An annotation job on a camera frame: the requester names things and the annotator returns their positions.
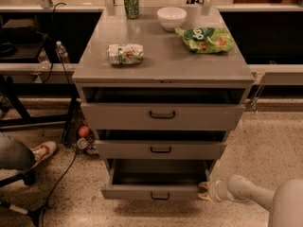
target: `shoe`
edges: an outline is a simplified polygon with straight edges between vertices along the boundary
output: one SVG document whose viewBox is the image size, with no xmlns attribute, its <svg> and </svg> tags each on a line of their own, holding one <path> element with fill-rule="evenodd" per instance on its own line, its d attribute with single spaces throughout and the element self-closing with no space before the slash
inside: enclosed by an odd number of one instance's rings
<svg viewBox="0 0 303 227">
<path fill-rule="evenodd" d="M 31 151 L 34 153 L 36 163 L 31 167 L 31 169 L 36 167 L 41 161 L 51 156 L 56 149 L 57 143 L 55 141 L 47 141 L 36 148 L 32 148 Z"/>
</svg>

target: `drawer handle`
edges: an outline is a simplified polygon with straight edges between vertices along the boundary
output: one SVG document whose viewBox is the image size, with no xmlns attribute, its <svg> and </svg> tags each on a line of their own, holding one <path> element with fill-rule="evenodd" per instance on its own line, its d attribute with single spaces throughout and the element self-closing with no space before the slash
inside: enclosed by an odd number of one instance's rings
<svg viewBox="0 0 303 227">
<path fill-rule="evenodd" d="M 168 193 L 168 196 L 165 197 L 165 198 L 156 198 L 156 197 L 153 196 L 153 193 L 151 192 L 151 199 L 154 200 L 154 201 L 167 201 L 167 200 L 169 200 L 169 197 L 170 197 L 170 195 Z"/>
<path fill-rule="evenodd" d="M 153 149 L 153 147 L 151 147 L 151 153 L 171 153 L 171 147 L 168 149 Z"/>
<path fill-rule="evenodd" d="M 175 111 L 172 111 L 171 113 L 153 113 L 150 111 L 150 117 L 154 119 L 172 119 L 176 115 Z"/>
</svg>

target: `jeans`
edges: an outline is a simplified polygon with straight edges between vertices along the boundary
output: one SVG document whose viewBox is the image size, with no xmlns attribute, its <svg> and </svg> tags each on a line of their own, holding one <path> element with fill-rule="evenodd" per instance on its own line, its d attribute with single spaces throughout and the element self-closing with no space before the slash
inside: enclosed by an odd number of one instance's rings
<svg viewBox="0 0 303 227">
<path fill-rule="evenodd" d="M 29 170 L 35 163 L 33 152 L 25 144 L 0 132 L 0 169 Z"/>
</svg>

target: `white bowl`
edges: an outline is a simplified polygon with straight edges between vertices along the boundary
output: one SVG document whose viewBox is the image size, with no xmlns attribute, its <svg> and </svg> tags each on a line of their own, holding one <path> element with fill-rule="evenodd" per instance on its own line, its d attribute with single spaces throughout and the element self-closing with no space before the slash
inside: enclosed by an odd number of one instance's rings
<svg viewBox="0 0 303 227">
<path fill-rule="evenodd" d="M 176 7 L 161 8 L 157 11 L 157 15 L 161 26 L 167 31 L 173 31 L 181 26 L 187 18 L 187 12 Z"/>
</svg>

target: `white robotic arm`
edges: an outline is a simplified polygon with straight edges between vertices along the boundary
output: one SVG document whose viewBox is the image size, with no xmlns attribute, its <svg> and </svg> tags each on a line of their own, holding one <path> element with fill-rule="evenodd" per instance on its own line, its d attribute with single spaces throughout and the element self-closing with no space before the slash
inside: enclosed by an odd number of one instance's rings
<svg viewBox="0 0 303 227">
<path fill-rule="evenodd" d="M 254 185 L 240 175 L 227 181 L 200 183 L 206 192 L 200 198 L 209 201 L 255 202 L 270 212 L 269 227 L 303 226 L 303 180 L 293 179 L 283 183 L 277 191 Z"/>
</svg>

